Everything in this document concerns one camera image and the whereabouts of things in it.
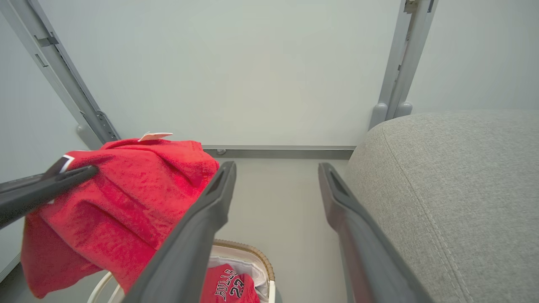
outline stitching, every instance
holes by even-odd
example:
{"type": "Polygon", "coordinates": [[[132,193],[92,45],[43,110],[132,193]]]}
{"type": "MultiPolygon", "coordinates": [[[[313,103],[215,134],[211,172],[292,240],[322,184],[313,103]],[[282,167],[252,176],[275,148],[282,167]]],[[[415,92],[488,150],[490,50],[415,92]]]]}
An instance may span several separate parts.
{"type": "Polygon", "coordinates": [[[453,264],[455,265],[455,269],[457,270],[457,273],[460,275],[460,280],[462,281],[462,284],[464,285],[464,289],[466,290],[466,293],[468,293],[470,299],[472,299],[472,302],[474,302],[473,297],[472,297],[472,295],[470,294],[470,291],[468,290],[468,287],[466,286],[466,282],[464,282],[464,277],[462,276],[462,273],[461,273],[460,270],[459,270],[459,266],[457,266],[457,262],[456,262],[455,259],[453,258],[453,254],[451,254],[451,250],[449,250],[449,247],[447,246],[447,243],[445,242],[444,237],[441,235],[441,231],[440,231],[440,229],[438,228],[438,225],[436,224],[436,221],[434,220],[434,217],[432,217],[432,214],[430,213],[430,210],[428,209],[427,205],[425,204],[424,199],[423,199],[423,197],[421,196],[421,194],[420,194],[420,193],[417,193],[417,195],[419,195],[419,200],[420,200],[420,201],[423,201],[423,206],[424,206],[424,208],[426,209],[427,214],[430,216],[430,219],[432,220],[432,223],[434,224],[435,230],[438,231],[438,234],[440,235],[441,241],[442,241],[442,243],[444,243],[445,248],[446,248],[446,250],[447,250],[447,253],[448,253],[449,256],[451,257],[451,260],[453,261],[453,264]]]}
{"type": "MultiPolygon", "coordinates": [[[[385,144],[386,144],[389,152],[391,153],[391,156],[393,156],[393,159],[395,161],[395,166],[399,169],[399,174],[401,175],[401,177],[403,177],[403,179],[405,179],[405,181],[408,182],[408,185],[413,190],[413,187],[412,187],[412,184],[410,183],[410,180],[408,180],[408,178],[404,174],[404,170],[402,169],[402,167],[398,163],[397,158],[395,157],[395,155],[393,153],[393,150],[389,147],[389,143],[388,143],[388,140],[387,140],[387,138],[385,136],[385,132],[384,132],[384,126],[381,126],[381,130],[382,130],[382,136],[384,137],[385,144]]],[[[419,209],[419,205],[416,202],[416,199],[419,201],[419,197],[417,197],[417,194],[416,194],[416,196],[414,198],[414,196],[412,194],[412,191],[410,191],[410,188],[408,188],[408,186],[405,186],[405,187],[406,187],[406,190],[408,191],[408,193],[410,194],[410,197],[412,198],[414,205],[416,206],[416,209],[417,209],[417,211],[419,213],[419,216],[421,217],[421,220],[423,221],[423,224],[425,225],[425,229],[427,230],[427,232],[429,233],[429,236],[431,237],[432,244],[434,245],[434,248],[436,249],[436,253],[438,254],[438,257],[440,259],[440,263],[444,267],[444,269],[445,269],[445,271],[447,273],[447,276],[449,277],[449,281],[451,283],[451,286],[453,287],[453,290],[455,291],[455,294],[457,295],[457,298],[459,299],[459,302],[462,303],[462,300],[461,300],[460,295],[459,295],[459,293],[457,291],[457,288],[455,287],[455,284],[453,283],[453,279],[451,278],[451,274],[449,273],[449,270],[447,269],[447,266],[444,264],[443,258],[442,258],[441,254],[440,254],[440,250],[438,249],[438,246],[436,245],[436,243],[434,241],[434,237],[432,236],[432,233],[431,233],[427,223],[425,222],[425,218],[421,214],[421,210],[419,209]]]]}

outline gray floor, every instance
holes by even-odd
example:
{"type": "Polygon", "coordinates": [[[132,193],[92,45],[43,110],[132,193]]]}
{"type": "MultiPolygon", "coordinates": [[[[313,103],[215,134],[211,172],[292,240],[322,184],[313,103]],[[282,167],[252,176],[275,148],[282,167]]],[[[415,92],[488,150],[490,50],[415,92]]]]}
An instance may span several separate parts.
{"type": "MultiPolygon", "coordinates": [[[[234,161],[238,176],[229,222],[216,237],[253,245],[268,257],[275,270],[278,301],[346,302],[338,237],[324,216],[317,166],[330,162],[342,173],[347,161],[234,161]]],[[[104,274],[96,273],[38,300],[18,267],[0,284],[0,302],[86,302],[104,274]]]]}

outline cushion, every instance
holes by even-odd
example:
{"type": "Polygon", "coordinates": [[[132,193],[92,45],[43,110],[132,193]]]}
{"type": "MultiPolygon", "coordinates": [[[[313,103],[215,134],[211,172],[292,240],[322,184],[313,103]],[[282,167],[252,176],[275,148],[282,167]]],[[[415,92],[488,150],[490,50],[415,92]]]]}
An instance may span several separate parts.
{"type": "Polygon", "coordinates": [[[539,111],[374,127],[345,179],[436,302],[539,302],[539,111]]]}

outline woven rim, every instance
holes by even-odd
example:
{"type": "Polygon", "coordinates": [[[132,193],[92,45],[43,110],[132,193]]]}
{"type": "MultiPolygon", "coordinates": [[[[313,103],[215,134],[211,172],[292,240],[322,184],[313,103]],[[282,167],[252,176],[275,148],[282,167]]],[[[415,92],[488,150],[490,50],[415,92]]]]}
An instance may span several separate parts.
{"type": "Polygon", "coordinates": [[[275,274],[273,273],[273,267],[271,266],[270,261],[268,260],[266,255],[263,252],[261,252],[258,248],[247,245],[247,244],[243,244],[243,243],[220,240],[220,239],[215,239],[213,241],[213,244],[217,246],[228,247],[231,249],[239,249],[239,250],[248,251],[252,253],[253,255],[257,256],[260,260],[262,260],[262,262],[264,263],[264,266],[266,267],[266,271],[268,272],[268,279],[270,281],[275,281],[275,274]]]}

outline red towel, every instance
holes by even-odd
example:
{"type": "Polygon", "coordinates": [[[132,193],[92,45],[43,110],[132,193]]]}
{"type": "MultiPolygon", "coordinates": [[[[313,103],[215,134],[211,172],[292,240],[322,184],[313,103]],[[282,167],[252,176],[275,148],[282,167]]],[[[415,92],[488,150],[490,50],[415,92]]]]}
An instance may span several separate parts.
{"type": "Polygon", "coordinates": [[[121,140],[64,157],[64,170],[99,172],[26,217],[20,259],[38,298],[103,269],[127,293],[219,168],[192,141],[121,140]]]}
{"type": "Polygon", "coordinates": [[[206,272],[201,303],[260,303],[260,299],[251,276],[224,264],[206,272]]]}

